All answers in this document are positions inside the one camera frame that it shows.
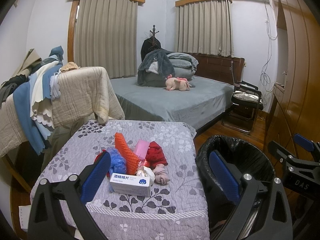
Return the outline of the beige curtain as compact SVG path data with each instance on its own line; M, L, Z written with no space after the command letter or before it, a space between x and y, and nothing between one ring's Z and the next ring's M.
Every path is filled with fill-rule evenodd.
M136 75L137 16L132 0L80 0L74 62L104 67L111 79Z
M177 7L175 50L234 56L230 0L210 0Z

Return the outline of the right beige curtain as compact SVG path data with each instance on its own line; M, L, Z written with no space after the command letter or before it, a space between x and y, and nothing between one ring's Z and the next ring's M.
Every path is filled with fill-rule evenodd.
M234 56L230 0L210 0L177 7L175 50Z

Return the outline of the red cloth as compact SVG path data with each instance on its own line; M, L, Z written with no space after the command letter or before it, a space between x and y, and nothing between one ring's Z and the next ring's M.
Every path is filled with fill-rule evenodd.
M161 146L155 141L150 142L145 160L148 162L149 168L151 169L154 169L158 164L163 164L164 166L167 166L168 164Z

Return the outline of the pink plastic packet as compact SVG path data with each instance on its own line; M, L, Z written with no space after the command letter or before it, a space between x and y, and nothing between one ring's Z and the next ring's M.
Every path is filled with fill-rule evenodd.
M139 160L144 160L146 157L146 154L148 152L150 143L145 140L139 139L135 149L134 149L134 154L139 158Z

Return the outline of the dark wooden headboard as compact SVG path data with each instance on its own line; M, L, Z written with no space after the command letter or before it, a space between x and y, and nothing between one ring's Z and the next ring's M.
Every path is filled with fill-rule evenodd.
M191 54L199 64L195 75L234 85L242 80L245 59L218 55Z

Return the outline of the pink knotted sock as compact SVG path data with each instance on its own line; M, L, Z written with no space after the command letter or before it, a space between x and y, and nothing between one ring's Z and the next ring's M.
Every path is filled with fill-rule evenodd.
M155 175L156 184L167 185L167 183L170 181L164 164L157 164L153 169L153 173Z

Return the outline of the black metal chair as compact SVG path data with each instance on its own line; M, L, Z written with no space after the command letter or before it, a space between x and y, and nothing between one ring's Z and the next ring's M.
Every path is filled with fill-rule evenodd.
M231 107L223 116L221 124L244 134L253 131L257 115L263 110L262 92L246 81L234 84Z

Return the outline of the blue white scalloped cloths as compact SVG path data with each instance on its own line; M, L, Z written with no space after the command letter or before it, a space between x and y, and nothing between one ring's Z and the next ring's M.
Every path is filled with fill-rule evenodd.
M1 156L24 141L37 154L50 147L52 101L61 95L58 76L63 54L61 46L46 59L29 50L20 68L1 86Z

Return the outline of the grey-sheeted bed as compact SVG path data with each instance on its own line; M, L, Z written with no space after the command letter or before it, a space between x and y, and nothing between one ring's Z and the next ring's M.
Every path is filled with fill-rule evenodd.
M196 130L229 107L234 86L196 76L185 92L137 85L136 77L111 80L127 120L184 122Z

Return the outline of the white tissue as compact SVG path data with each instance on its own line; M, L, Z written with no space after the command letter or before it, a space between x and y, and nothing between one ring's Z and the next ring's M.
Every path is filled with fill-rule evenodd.
M146 166L140 166L137 169L136 176L148 177L150 179L150 185L153 185L155 182L155 174L153 173L152 169Z

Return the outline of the black-lined trash bin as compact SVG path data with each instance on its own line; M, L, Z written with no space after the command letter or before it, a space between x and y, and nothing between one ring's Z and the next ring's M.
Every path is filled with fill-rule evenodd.
M210 239L221 233L246 239L260 230L266 216L274 168L251 143L214 135L200 147L196 166L208 205Z

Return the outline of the white alcohol pad box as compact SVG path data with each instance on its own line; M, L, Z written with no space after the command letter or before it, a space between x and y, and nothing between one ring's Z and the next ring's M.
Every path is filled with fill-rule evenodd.
M113 173L110 178L110 185L116 193L143 197L151 196L149 177Z

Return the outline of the dark wooden coat rack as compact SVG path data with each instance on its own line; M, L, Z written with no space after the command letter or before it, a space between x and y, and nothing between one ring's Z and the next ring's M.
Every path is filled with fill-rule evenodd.
M151 37L144 40L142 47L141 47L140 56L141 56L142 61L145 59L146 55L149 52L157 50L157 49L161 49L161 43L156 38L156 34L159 33L159 31L156 30L155 25L153 25L153 28L150 31L150 33L151 33Z

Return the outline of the grey floral quilted cover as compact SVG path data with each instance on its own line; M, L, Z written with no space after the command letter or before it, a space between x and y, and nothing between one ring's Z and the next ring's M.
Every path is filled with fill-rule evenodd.
M86 207L108 239L208 239L208 207L195 164L195 129L182 122L110 120L84 123L41 173L50 182L79 174L121 133L129 148L144 140L161 146L167 185L153 184L148 197L111 192L105 178Z

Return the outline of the left beige curtain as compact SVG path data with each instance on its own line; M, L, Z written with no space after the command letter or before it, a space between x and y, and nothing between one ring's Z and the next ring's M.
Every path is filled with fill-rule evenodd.
M80 0L74 62L104 67L111 79L136 75L137 16L132 0Z

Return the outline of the brown wooden wardrobe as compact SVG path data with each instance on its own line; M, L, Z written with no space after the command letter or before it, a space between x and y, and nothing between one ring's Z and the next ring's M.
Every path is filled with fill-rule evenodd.
M319 22L304 0L272 2L277 24L286 27L289 49L285 87L273 89L265 143L274 140L297 158L312 160L293 136L319 141Z

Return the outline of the blue mesh puff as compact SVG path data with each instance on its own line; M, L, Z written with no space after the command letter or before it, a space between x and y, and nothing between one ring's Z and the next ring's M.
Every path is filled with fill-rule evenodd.
M111 157L108 177L111 178L113 173L126 174L127 166L125 158L121 156L120 152L115 147L109 147L106 150Z

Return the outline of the pink plush pig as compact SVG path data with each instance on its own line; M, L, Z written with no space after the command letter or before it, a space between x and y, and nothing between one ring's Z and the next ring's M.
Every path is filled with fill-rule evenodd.
M172 75L169 75L167 77L167 80L165 82L165 86L166 86L166 90L168 90L168 91L173 91L173 90L187 91L187 90L190 90L190 84L186 78L173 77Z

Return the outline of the orange foam mesh sheet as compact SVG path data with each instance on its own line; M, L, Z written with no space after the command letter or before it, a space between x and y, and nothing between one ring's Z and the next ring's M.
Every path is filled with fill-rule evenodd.
M116 133L115 147L119 151L120 155L126 160L127 174L135 175L139 167L140 159L138 156L129 148L126 140L122 133Z

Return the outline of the beige quilted blanket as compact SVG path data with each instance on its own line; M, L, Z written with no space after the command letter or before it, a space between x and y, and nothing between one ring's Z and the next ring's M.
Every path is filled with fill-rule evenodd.
M61 96L52 103L54 127L60 127L92 113L104 124L109 117L125 119L108 73L103 67L84 67L58 76ZM1 157L27 141L18 120L13 95L1 107Z

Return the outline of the pile of grey bedding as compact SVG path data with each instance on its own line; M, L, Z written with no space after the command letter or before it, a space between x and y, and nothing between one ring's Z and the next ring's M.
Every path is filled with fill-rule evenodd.
M137 84L163 87L170 77L191 80L197 71L198 60L186 53L157 49L149 52L138 67Z

